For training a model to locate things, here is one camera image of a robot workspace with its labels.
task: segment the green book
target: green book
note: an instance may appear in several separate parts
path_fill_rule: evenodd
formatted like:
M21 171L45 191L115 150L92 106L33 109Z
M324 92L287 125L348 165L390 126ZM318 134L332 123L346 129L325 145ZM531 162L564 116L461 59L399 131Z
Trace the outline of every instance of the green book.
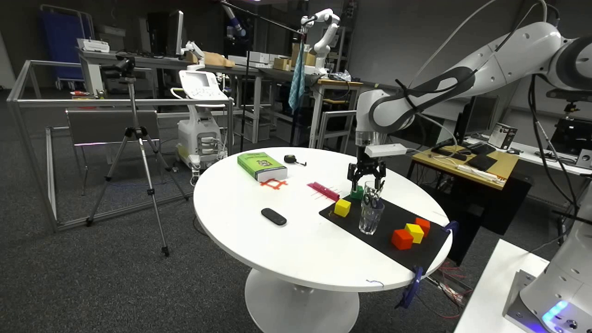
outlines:
M288 178L288 168L264 152L240 154L236 160L256 181Z

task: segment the blue towel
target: blue towel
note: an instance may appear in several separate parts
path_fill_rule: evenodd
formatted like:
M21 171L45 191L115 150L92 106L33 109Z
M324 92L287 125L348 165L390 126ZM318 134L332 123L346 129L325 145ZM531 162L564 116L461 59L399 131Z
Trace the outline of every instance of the blue towel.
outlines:
M290 86L290 97L288 104L292 109L292 114L300 106L302 95L304 95L304 45L300 42L300 52L298 52L298 58L296 64L294 64L294 76L292 77L292 85Z

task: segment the blue clamp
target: blue clamp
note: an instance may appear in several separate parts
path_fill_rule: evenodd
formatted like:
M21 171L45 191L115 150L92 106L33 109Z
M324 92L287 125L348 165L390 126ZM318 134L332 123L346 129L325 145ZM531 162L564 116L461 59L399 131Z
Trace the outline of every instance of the blue clamp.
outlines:
M415 266L413 267L413 271L415 272L415 278L413 278L413 282L403 290L403 298L401 298L399 304L395 306L395 309L400 306L407 309L413 300L413 296L417 293L417 289L419 289L419 281L422 279L423 267Z
M448 223L446 226L442 227L442 230L444 232L452 231L452 235L456 235L456 232L458 231L458 222L457 221L450 221L450 223Z

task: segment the green cube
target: green cube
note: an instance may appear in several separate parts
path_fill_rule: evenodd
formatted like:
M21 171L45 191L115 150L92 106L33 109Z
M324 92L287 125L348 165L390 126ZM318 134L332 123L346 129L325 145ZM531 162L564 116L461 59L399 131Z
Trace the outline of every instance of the green cube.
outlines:
M350 197L352 199L358 199L361 200L362 199L362 195L364 194L364 188L361 187L360 185L358 185L358 189L356 191L352 191L350 193Z

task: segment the red cube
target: red cube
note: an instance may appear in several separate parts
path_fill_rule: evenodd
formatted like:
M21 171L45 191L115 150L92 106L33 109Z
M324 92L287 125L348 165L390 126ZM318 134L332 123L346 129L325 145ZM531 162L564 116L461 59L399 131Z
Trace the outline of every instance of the red cube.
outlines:
M428 220L424 220L420 217L415 218L415 224L419 225L419 227L423 230L423 236L427 237L427 233L430 232L430 225L432 224Z
M413 236L405 229L395 230L392 233L391 243L398 249L410 249L413 245Z

